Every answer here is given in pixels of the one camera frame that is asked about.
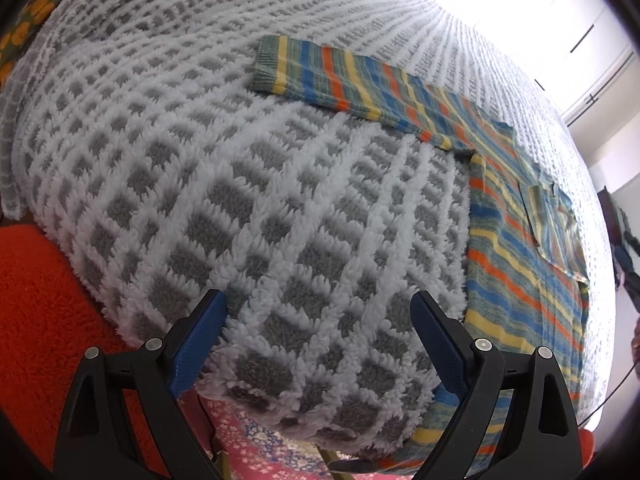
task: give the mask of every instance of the yellow stripe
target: yellow stripe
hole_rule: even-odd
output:
[[[469,235],[481,236],[491,240],[494,251],[507,260],[515,270],[529,280],[529,283],[535,286],[539,290],[540,294],[571,324],[572,329],[577,330],[580,336],[582,335],[582,327],[574,326],[574,317],[567,312],[561,303],[558,303],[558,300],[553,297],[546,288],[540,286],[540,281],[537,276],[531,272],[529,268],[523,266],[508,250],[500,245],[500,241],[498,240],[498,235],[496,233],[487,229],[471,228],[469,229]]]
[[[494,152],[494,150],[492,150],[489,146],[487,146],[484,142],[482,142],[482,137],[481,136],[474,136],[474,140],[480,144],[482,147],[484,147],[484,149],[491,153],[492,157],[497,160],[498,162],[500,162],[500,164],[502,165],[503,168],[505,168],[507,171],[509,171],[509,173],[511,173],[516,179],[520,179],[520,175],[517,174],[515,171],[513,171],[513,168],[511,167],[510,164],[507,164],[504,160],[502,160],[500,158],[500,155],[498,155],[497,153]]]
[[[348,51],[344,51],[344,64],[347,67],[347,73],[349,74],[349,79],[351,83],[356,87],[358,93],[360,94],[360,98],[364,103],[365,107],[369,109],[367,113],[367,119],[371,121],[377,121],[382,115],[382,111],[380,108],[377,108],[367,92],[367,89],[362,85],[362,81],[360,80],[360,76],[358,75],[358,71],[356,70],[356,65],[353,61],[353,54]]]
[[[499,433],[502,431],[502,424],[491,424],[487,433]],[[416,428],[411,440],[417,444],[435,444],[444,433],[444,430],[428,430],[427,428]]]
[[[486,170],[486,160],[484,160],[484,158],[481,155],[478,155],[477,153],[474,153],[473,155],[471,155],[470,162],[472,164],[480,166],[480,168],[482,168],[482,171]]]
[[[440,89],[440,95],[442,96],[442,100],[445,101],[448,105],[449,108],[451,110],[456,110],[456,106],[455,104],[453,104],[453,102],[449,99],[450,94],[444,90],[444,89]],[[485,120],[484,118],[482,118],[482,116],[480,115],[480,113],[477,114],[478,115],[478,120],[482,121],[487,127],[489,127],[492,131],[492,133],[494,133],[495,135],[502,137],[504,140],[506,140],[512,147],[513,147],[513,137],[510,137],[508,135],[502,134],[500,133],[493,125],[493,123],[491,123],[490,121]],[[458,113],[456,112],[456,116],[460,119],[460,121],[462,121],[462,123],[466,126],[466,129],[469,133],[474,134],[475,136],[475,127],[469,123],[467,123],[465,121],[464,115],[462,113]]]
[[[276,67],[276,81],[273,83],[271,91],[274,94],[282,95],[287,89],[287,47],[289,38],[280,36],[278,40],[278,65]]]
[[[529,219],[525,215],[525,213],[522,210],[522,208],[518,204],[516,204],[514,202],[513,197],[511,196],[511,193],[504,187],[504,183],[498,178],[498,176],[493,171],[489,170],[488,168],[486,168],[484,170],[484,174],[500,190],[500,193],[502,194],[502,197],[511,206],[511,208],[516,212],[516,214],[521,219],[527,220],[527,222],[529,222]]]
[[[409,83],[409,79],[406,75],[406,72],[404,70],[400,71],[400,79],[402,79],[402,82],[404,83],[404,86],[406,88],[407,93],[409,94],[409,99],[411,99],[411,101],[414,102],[415,104],[415,108],[422,114],[422,115],[426,115],[427,114],[427,109],[424,107],[424,105],[418,101],[418,99],[415,96],[415,91],[414,91],[414,87],[411,85],[411,83]]]
[[[446,137],[446,136],[442,136],[442,137],[443,138],[442,138],[442,144],[440,145],[440,149],[448,152],[452,147],[451,139],[449,139],[449,137]]]
[[[484,334],[497,339],[505,345],[517,348],[525,354],[532,353],[536,347],[523,337],[509,334],[504,331],[504,328],[496,325],[495,323],[485,319],[475,310],[467,310],[465,316],[465,324],[471,323],[476,328],[480,329]]]
[[[429,117],[429,114],[427,113],[427,109],[424,107],[424,105],[418,101],[417,97],[415,96],[415,91],[414,91],[414,87],[411,85],[411,83],[409,83],[409,79],[407,77],[407,74],[404,70],[400,70],[400,77],[402,79],[402,82],[404,83],[404,86],[406,87],[406,91],[409,94],[409,98],[411,99],[411,101],[414,102],[416,109],[418,110],[418,112],[420,113],[420,118],[422,119],[422,121],[427,125],[427,128],[429,130],[429,132],[431,134],[435,134],[436,133],[436,125],[435,123],[431,120],[431,118]],[[451,141],[449,140],[449,146],[443,146],[441,145],[441,149],[443,150],[450,150],[451,149]]]
[[[453,102],[450,101],[449,96],[446,92],[441,92],[440,95],[449,110],[453,110],[456,113],[456,118],[459,119],[460,122],[462,122],[462,124],[464,125],[465,133],[469,137],[473,137],[475,139],[477,137],[475,128],[471,124],[467,123],[465,121],[465,118],[460,113],[458,113],[458,111],[456,110],[456,106],[453,104]]]
[[[418,444],[435,444],[444,433],[444,430],[427,430],[426,428],[416,428],[411,440]]]

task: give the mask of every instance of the bed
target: bed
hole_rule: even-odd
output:
[[[130,344],[161,336],[206,288],[225,290],[232,319],[200,383],[205,396],[329,449],[363,457],[401,449],[419,424],[428,427],[422,416],[438,384],[415,337],[405,341],[408,367],[401,359],[385,365],[402,383],[391,389],[394,413],[406,406],[399,397],[407,384],[418,381],[417,407],[404,410],[392,439],[369,431],[347,441],[335,428],[318,435],[345,406],[340,388],[335,399],[312,392],[313,416],[284,426],[300,408],[303,386],[287,389],[278,378],[324,379],[327,363],[342,361],[340,350],[353,356],[342,368],[353,381],[363,340],[391,318],[384,304],[398,294],[425,287],[447,315],[463,318],[468,173],[451,154],[380,124],[249,92],[257,41],[269,33],[403,68],[514,128],[521,149],[570,197],[580,229],[590,310],[577,418],[586,416],[607,389],[614,327],[610,249],[587,169],[535,83],[428,0],[63,0],[0,94],[5,215],[33,213]],[[365,153],[374,144],[391,152],[378,190],[364,164],[382,153]],[[352,168],[360,168],[355,180]],[[433,192],[425,214],[437,250],[421,269],[415,257],[395,265],[383,258],[388,240],[375,236],[403,171],[411,173],[409,187],[428,184]],[[211,188],[220,178],[225,184]],[[372,196],[365,221],[340,198],[345,188],[342,198]],[[402,224],[406,215],[392,216],[410,245],[417,234]],[[336,349],[341,323],[353,336]],[[322,337],[305,346],[312,326]],[[264,376],[260,359],[272,354],[287,365]],[[277,402],[265,405],[256,389]]]

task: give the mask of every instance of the orange flower pattern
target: orange flower pattern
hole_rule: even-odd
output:
[[[0,90],[6,83],[9,72],[25,53],[42,23],[61,1],[30,0],[16,19],[14,26],[4,31],[0,38]]]
[[[8,61],[4,65],[0,66],[0,88],[4,86],[6,79],[9,77],[9,72],[11,72],[13,67],[13,61]]]
[[[49,16],[50,12],[55,8],[56,4],[49,2],[47,5],[42,7],[40,11],[33,17],[33,23],[35,23],[36,25],[41,24],[44,20],[47,19],[47,16]]]
[[[11,35],[11,43],[15,46],[21,46],[24,43],[24,40],[27,39],[29,35],[29,23],[22,22],[20,25],[16,27],[14,33]]]

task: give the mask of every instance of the grey and white checkered blanket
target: grey and white checkered blanket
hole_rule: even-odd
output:
[[[266,33],[463,93],[576,189],[562,181],[582,171],[575,152],[539,147],[565,134],[546,99],[426,0],[65,0],[0,96],[2,207],[28,205],[131,344],[224,290],[205,396],[292,438],[391,452],[438,383],[411,294],[463,315],[466,168],[377,123],[248,92]],[[572,200],[593,232],[585,196]]]

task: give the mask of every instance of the orange stripe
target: orange stripe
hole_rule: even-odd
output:
[[[394,76],[391,67],[387,64],[382,65],[382,70],[386,75],[386,80],[389,83],[389,88],[391,89],[391,93],[395,95],[398,100],[404,105],[404,109],[406,113],[409,115],[409,118],[412,120],[412,123],[416,126],[420,126],[420,121],[418,120],[418,112],[412,106],[409,106],[404,102],[402,94],[400,93],[400,87],[398,86],[398,81],[396,81],[396,77]]]
[[[482,446],[478,449],[478,455],[492,455],[494,454],[495,446]]]
[[[449,118],[449,109],[444,105],[442,101],[438,101],[438,108],[440,108],[440,111],[446,118]]]
[[[507,213],[507,211],[506,211],[507,205],[506,205],[504,199],[500,195],[498,195],[490,187],[485,186],[484,185],[484,181],[481,178],[476,177],[476,176],[472,177],[469,180],[469,185],[471,187],[476,188],[476,189],[481,189],[483,192],[485,192],[488,195],[490,195],[498,204],[501,204],[502,205],[502,208],[501,208],[502,216],[503,216],[504,220],[507,222],[507,224],[509,224],[514,229],[516,229],[516,231],[519,232],[519,234],[521,234],[524,237],[524,239],[530,245],[535,245],[535,241],[534,241],[533,237],[531,236],[531,233],[522,226],[521,222],[519,222],[516,218],[514,218],[512,215]]]
[[[476,117],[478,118],[478,121],[481,121],[484,124],[487,124],[488,127],[494,131],[495,135],[500,139],[500,142],[502,143],[502,146],[504,147],[505,150],[507,150],[509,152],[509,154],[516,156],[516,153],[513,149],[513,139],[510,139],[509,137],[505,136],[504,134],[501,134],[500,132],[498,132],[494,126],[490,123],[487,123],[487,121],[485,121],[480,114],[474,110],[471,107],[471,102],[468,101],[467,99],[462,99],[462,105],[463,107],[466,108],[466,110],[471,114],[472,117]]]
[[[482,160],[485,160],[486,163],[489,166],[494,168],[494,170],[496,171],[497,174],[499,174],[501,177],[503,177],[504,180],[508,181],[508,183],[511,185],[511,187],[513,187],[514,189],[516,189],[518,187],[518,181],[513,176],[511,176],[509,173],[504,171],[504,168],[500,164],[498,164],[498,162],[493,160],[492,157],[490,157],[490,156],[482,156]]]
[[[533,236],[531,235],[531,233],[526,230],[526,228],[523,227],[523,225],[521,224],[521,222],[518,221],[517,218],[509,215],[509,213],[507,213],[506,211],[506,204],[504,202],[504,199],[499,196],[497,193],[494,192],[493,189],[491,189],[490,187],[484,186],[484,183],[482,181],[482,179],[478,178],[478,177],[473,177],[472,179],[470,179],[469,184],[471,187],[475,187],[476,189],[481,189],[482,191],[484,191],[485,193],[487,193],[488,195],[490,195],[491,197],[494,198],[494,200],[498,203],[500,203],[503,207],[502,207],[502,214],[504,216],[505,221],[507,222],[507,224],[509,224],[511,227],[513,227],[514,229],[516,229],[516,231],[532,246],[536,247],[536,241],[533,239]],[[560,281],[564,284],[565,289],[567,291],[567,293],[569,294],[569,296],[571,296],[577,304],[582,304],[582,299],[580,298],[580,295],[578,293],[578,291],[576,291],[575,289],[575,284],[577,282],[572,281],[571,279],[569,279],[569,277],[562,272],[562,270],[558,269],[555,266],[549,265],[552,269],[552,271],[554,272],[554,274],[560,278]]]
[[[505,272],[498,269],[497,267],[494,267],[489,262],[489,259],[485,254],[482,254],[480,251],[475,249],[469,249],[468,257],[470,260],[473,260],[477,264],[479,264],[485,270],[485,272],[489,274],[489,276],[492,276],[502,282],[507,290],[510,291],[510,293],[520,301],[528,304],[529,306],[532,306],[536,310],[539,310],[543,316],[545,316],[551,323],[553,323],[553,325],[562,335],[564,335],[569,341],[571,341],[571,344],[575,349],[582,351],[581,345],[574,339],[573,335],[569,333],[569,331],[564,326],[562,326],[562,324],[556,319],[556,316],[554,316],[544,306],[542,306],[542,303],[540,303],[540,301],[534,300],[532,297],[530,297],[529,294],[522,290],[520,286],[512,282],[510,277]]]
[[[382,469],[391,469],[392,467],[401,466],[402,468],[419,467],[424,463],[424,460],[407,460],[406,462],[396,462],[391,458],[382,458],[378,460],[378,465]]]
[[[462,142],[468,144],[468,140],[466,139],[465,130],[459,123],[453,123],[454,129],[456,131],[456,135],[460,138]]]
[[[331,82],[331,94],[336,99],[335,108],[343,112],[348,111],[349,102],[344,98],[342,84],[334,72],[334,61],[331,59],[331,49],[327,46],[322,47],[322,67]]]

